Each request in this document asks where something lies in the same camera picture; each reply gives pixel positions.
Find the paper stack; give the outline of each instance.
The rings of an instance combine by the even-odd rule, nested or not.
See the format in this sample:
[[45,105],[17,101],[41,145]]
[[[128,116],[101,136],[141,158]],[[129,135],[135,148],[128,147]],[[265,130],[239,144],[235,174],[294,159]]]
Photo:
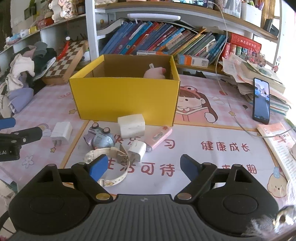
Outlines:
[[270,85],[270,110],[286,115],[291,108],[291,102],[283,96],[285,86],[275,74],[267,72],[266,76],[263,76],[257,71],[252,71],[253,73],[248,72],[247,74],[245,73],[246,71],[243,71],[243,69],[251,71],[250,69],[253,68],[255,66],[247,63],[233,53],[230,53],[228,59],[223,59],[223,71],[233,76],[239,92],[245,96],[250,104],[253,104],[253,78],[257,77],[267,81]]

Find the yellow box on shelf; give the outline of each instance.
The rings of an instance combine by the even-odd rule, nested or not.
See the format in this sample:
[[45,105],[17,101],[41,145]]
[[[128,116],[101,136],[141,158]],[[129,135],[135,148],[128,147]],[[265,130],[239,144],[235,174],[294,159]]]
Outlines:
[[[166,69],[166,79],[143,78],[151,63]],[[172,126],[180,78],[172,56],[107,54],[73,75],[70,86],[81,119],[142,114],[147,125]]]

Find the white watch strap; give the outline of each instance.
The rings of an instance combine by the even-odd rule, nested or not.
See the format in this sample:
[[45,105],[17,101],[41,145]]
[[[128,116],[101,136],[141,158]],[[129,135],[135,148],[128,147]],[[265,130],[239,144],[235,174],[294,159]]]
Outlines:
[[98,180],[98,184],[100,184],[102,187],[110,187],[123,181],[123,179],[125,179],[125,177],[128,174],[128,168],[131,164],[127,154],[118,150],[116,147],[101,148],[101,149],[91,150],[90,152],[88,152],[84,157],[84,161],[86,163],[90,163],[102,154],[110,156],[111,158],[117,158],[118,161],[120,160],[124,163],[127,163],[127,168],[124,171],[124,173],[118,178],[112,179],[112,180],[104,180],[103,178],[101,178],[100,180]]

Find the black phone case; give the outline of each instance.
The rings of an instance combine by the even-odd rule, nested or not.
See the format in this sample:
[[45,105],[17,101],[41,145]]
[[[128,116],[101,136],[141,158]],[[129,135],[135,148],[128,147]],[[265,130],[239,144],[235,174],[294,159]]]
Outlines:
[[261,80],[259,78],[254,78],[253,79],[254,92],[253,92],[253,114],[252,114],[252,118],[255,121],[258,121],[260,123],[263,123],[263,124],[267,125],[269,123],[269,119],[270,119],[270,89],[269,89],[269,83],[264,81],[264,80],[261,80],[261,81],[268,84],[268,92],[269,92],[269,116],[268,116],[268,121],[267,122],[262,122],[262,120],[255,117],[255,79]]

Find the charging cable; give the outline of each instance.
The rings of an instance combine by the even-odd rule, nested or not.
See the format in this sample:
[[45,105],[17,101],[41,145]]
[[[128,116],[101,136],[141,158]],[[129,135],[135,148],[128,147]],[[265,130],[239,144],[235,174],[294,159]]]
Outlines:
[[[224,19],[224,16],[223,16],[223,13],[222,13],[220,7],[219,7],[216,3],[212,2],[212,1],[209,1],[209,3],[213,3],[214,5],[217,6],[217,8],[219,9],[219,11],[221,12],[221,15],[222,15],[222,18],[223,18],[223,21],[224,21],[224,24],[225,24],[225,29],[226,29],[226,42],[225,42],[225,44],[224,44],[224,46],[223,46],[223,48],[222,48],[222,49],[224,49],[225,46],[226,46],[226,44],[227,44],[227,39],[228,39],[228,31],[227,31],[226,22],[225,22],[225,19]],[[216,61],[215,72],[216,72],[216,77],[217,77],[218,84],[219,84],[221,90],[223,91],[224,96],[225,96],[226,99],[227,99],[227,102],[228,102],[228,105],[229,105],[230,110],[232,111],[231,106],[230,106],[230,103],[229,103],[228,96],[226,95],[225,91],[223,90],[223,88],[222,88],[222,86],[221,86],[221,84],[220,84],[220,80],[219,80],[218,73],[217,73],[218,61],[219,61],[219,58],[220,58],[221,54],[222,54],[222,51],[221,51],[221,53],[219,54],[218,59],[217,59],[217,61]],[[275,136],[263,137],[263,136],[257,136],[257,135],[254,135],[254,134],[252,134],[251,132],[247,131],[247,130],[246,130],[246,129],[245,129],[245,128],[244,128],[244,127],[238,122],[238,120],[236,119],[235,116],[233,116],[233,118],[235,119],[235,122],[236,122],[236,123],[237,123],[237,124],[238,124],[238,125],[239,125],[239,126],[245,131],[245,132],[247,132],[250,136],[258,137],[258,138],[272,138],[272,137],[279,137],[279,136],[285,134],[286,132],[291,131],[291,130],[293,130],[293,129],[295,128],[295,127],[293,127],[293,128],[291,128],[291,129],[289,129],[289,130],[287,130],[287,131],[285,131],[285,132],[283,132],[283,133],[281,133],[281,134],[277,134],[277,135],[275,135]]]

